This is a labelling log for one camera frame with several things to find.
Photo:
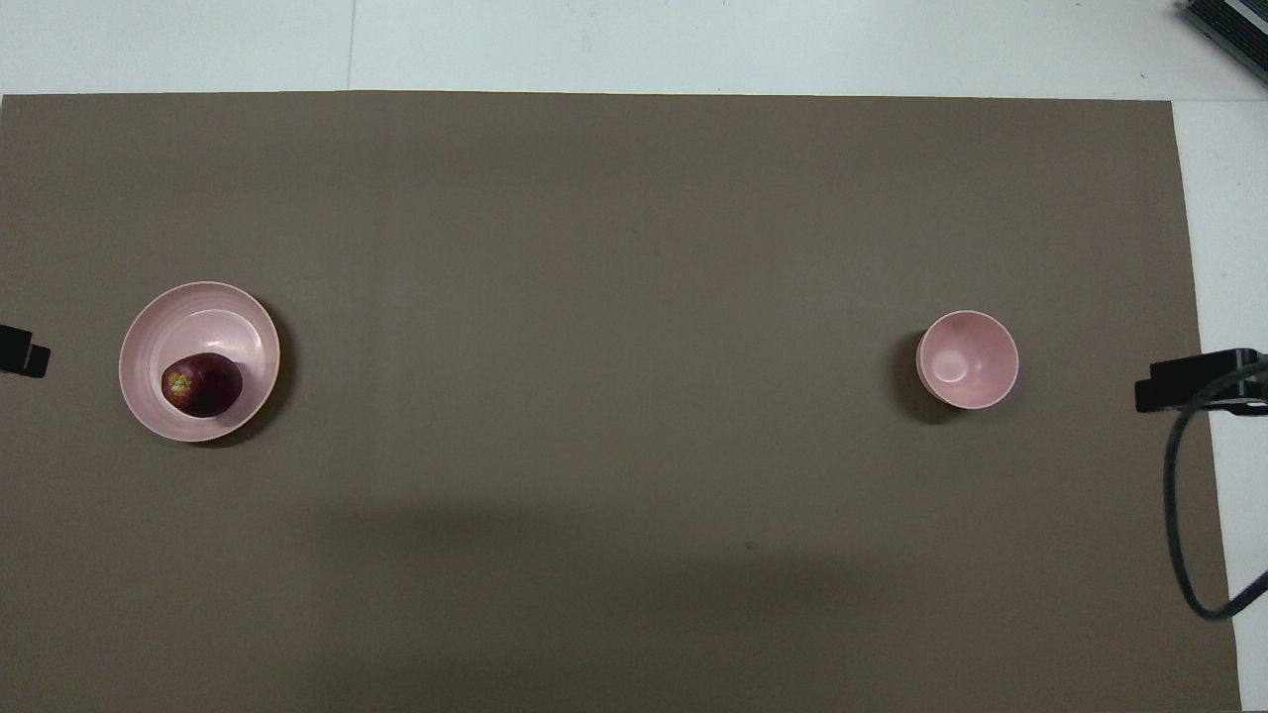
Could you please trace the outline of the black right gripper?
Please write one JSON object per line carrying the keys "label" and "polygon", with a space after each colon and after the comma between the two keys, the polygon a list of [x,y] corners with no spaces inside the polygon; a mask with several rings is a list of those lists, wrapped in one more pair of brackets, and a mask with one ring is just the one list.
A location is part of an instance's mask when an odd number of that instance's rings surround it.
{"label": "black right gripper", "polygon": [[1210,383],[1231,370],[1231,351],[1212,351],[1198,356],[1179,356],[1153,362],[1151,381],[1135,383],[1136,412],[1208,411],[1230,414],[1268,414],[1268,353],[1235,349],[1239,379],[1230,388],[1213,388]]}

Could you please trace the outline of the dark red apple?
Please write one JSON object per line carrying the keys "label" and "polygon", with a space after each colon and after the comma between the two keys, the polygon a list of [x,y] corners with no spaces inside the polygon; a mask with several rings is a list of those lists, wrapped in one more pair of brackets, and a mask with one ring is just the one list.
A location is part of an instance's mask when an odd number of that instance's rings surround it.
{"label": "dark red apple", "polygon": [[172,362],[158,378],[164,400],[190,417],[216,417],[242,393],[240,367],[222,354],[204,351]]}

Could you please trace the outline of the pink plate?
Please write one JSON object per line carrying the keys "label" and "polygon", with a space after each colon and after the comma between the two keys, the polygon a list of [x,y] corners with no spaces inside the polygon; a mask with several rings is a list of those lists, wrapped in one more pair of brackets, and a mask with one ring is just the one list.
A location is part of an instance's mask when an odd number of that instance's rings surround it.
{"label": "pink plate", "polygon": [[[235,362],[242,392],[224,412],[195,417],[161,393],[161,376],[183,356],[216,353]],[[257,298],[222,280],[191,280],[141,310],[118,356],[120,393],[141,425],[169,442],[208,443],[237,433],[268,403],[281,369],[276,325]]]}

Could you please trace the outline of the pink bowl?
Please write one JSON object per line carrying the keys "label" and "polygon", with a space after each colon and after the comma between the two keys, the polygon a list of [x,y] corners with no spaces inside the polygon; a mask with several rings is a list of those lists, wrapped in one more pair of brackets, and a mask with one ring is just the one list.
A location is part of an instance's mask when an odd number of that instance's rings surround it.
{"label": "pink bowl", "polygon": [[975,310],[940,316],[921,334],[914,356],[924,392],[960,410],[1006,401],[1019,376],[1019,350],[1009,330]]}

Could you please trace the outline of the grey ribbed device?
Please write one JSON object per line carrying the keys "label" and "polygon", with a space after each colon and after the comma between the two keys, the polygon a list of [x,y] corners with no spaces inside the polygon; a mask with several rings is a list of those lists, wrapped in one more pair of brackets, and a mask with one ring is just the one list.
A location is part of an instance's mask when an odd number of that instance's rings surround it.
{"label": "grey ribbed device", "polygon": [[1179,13],[1268,84],[1268,0],[1179,0]]}

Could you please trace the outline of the brown table mat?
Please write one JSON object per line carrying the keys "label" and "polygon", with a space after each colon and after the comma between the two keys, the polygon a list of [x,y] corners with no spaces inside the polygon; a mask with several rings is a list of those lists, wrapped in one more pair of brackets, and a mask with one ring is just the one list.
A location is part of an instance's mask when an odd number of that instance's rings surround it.
{"label": "brown table mat", "polygon": [[[126,332],[281,343],[208,443]],[[1006,401],[915,377],[940,316]],[[1168,563],[1151,362],[1200,348],[1163,101],[8,96],[0,713],[1240,703]]]}

